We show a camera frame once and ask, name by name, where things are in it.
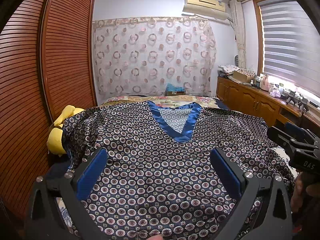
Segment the navy patterned satin pajama top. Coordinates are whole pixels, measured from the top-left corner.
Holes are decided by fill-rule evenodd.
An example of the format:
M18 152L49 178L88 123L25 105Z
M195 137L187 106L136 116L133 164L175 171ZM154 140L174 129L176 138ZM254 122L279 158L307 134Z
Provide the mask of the navy patterned satin pajama top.
M151 101L89 108L63 122L62 145L75 171L102 148L102 163L81 204L111 239L207 239L236 201L210 163L218 147L243 171L295 178L267 138L262 118L192 102Z

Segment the yellow Pikachu plush toy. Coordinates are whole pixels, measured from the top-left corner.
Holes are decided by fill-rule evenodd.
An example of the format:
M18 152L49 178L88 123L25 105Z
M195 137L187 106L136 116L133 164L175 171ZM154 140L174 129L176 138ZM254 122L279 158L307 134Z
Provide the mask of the yellow Pikachu plush toy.
M63 122L69 117L73 117L84 111L82 108L76 108L72 105L67 105L59 115L59 117L54 121L50 127L49 136L47 139L48 151L55 155L66 154L62 146L62 134L63 134Z

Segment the wooden sideboard cabinet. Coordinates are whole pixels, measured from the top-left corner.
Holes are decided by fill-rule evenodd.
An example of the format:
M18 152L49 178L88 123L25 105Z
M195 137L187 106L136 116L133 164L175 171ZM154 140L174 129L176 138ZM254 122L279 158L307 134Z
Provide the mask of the wooden sideboard cabinet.
M217 78L216 96L231 110L261 117L267 125L283 129L287 122L319 135L319 111L310 107L303 113L297 106L276 99L268 92Z

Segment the pink kettle on sideboard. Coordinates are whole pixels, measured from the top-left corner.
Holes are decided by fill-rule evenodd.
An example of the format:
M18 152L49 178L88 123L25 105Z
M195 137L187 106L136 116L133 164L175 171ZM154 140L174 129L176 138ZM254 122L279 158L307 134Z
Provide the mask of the pink kettle on sideboard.
M263 74L260 77L260 88L264 91L269 91L269 82L268 82L268 75L267 74Z

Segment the cardboard box on sideboard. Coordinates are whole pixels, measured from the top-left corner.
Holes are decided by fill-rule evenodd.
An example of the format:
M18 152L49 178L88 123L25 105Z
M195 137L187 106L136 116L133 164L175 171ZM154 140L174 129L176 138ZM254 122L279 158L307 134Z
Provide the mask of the cardboard box on sideboard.
M232 77L241 83L250 83L253 80L255 72L249 69L239 69L233 72Z

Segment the white zebra window blind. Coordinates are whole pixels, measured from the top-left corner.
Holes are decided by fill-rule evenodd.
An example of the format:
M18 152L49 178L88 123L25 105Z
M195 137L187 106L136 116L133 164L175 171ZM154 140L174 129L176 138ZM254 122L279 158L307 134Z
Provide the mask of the white zebra window blind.
M319 33L296 0L258 2L264 73L319 96Z

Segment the floral beige bed cover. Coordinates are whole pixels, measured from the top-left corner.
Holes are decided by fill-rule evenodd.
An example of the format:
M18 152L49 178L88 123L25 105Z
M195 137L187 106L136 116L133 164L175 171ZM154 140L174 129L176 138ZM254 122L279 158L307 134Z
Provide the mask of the floral beige bed cover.
M119 103L131 103L131 102L144 102L152 101L154 104L160 107L176 108L179 106L187 105L189 103L198 103L203 108L229 108L218 98L210 98L203 96L191 96L191 95L173 95L173 96L114 96L107 99L102 106L116 105Z

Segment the brown louvered wardrobe door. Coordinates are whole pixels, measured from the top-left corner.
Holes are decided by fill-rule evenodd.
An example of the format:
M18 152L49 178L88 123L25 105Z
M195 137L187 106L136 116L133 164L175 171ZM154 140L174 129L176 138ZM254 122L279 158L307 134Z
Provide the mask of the brown louvered wardrobe door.
M49 128L67 105L97 105L94 0L23 0L1 31L1 200L18 219L48 171Z

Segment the teal item on cardboard box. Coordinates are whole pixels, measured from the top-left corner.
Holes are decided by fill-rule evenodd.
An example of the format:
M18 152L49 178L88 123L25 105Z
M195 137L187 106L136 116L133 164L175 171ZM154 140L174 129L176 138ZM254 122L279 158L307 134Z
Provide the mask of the teal item on cardboard box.
M165 96L176 95L185 95L185 88L168 83L165 89Z

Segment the pink circle patterned curtain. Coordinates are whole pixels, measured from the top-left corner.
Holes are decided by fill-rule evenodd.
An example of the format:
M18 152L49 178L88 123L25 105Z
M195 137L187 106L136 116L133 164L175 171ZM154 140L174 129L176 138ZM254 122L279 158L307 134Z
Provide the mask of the pink circle patterned curtain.
M169 87L210 96L216 40L207 19L137 17L93 22L97 99L162 96Z

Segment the beige tied window curtain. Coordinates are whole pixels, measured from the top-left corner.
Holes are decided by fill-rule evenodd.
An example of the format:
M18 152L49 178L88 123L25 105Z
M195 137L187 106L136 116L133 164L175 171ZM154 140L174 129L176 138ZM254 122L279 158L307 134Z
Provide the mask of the beige tied window curtain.
M246 32L242 5L238 0L230 0L229 5L235 30L239 67L246 69Z

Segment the white wall air conditioner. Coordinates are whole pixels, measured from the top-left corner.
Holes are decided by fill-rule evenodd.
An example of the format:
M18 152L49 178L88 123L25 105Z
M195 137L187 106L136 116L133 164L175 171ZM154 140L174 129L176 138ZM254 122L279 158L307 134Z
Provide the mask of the white wall air conditioner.
M218 0L184 0L183 12L223 21L229 17L225 3Z

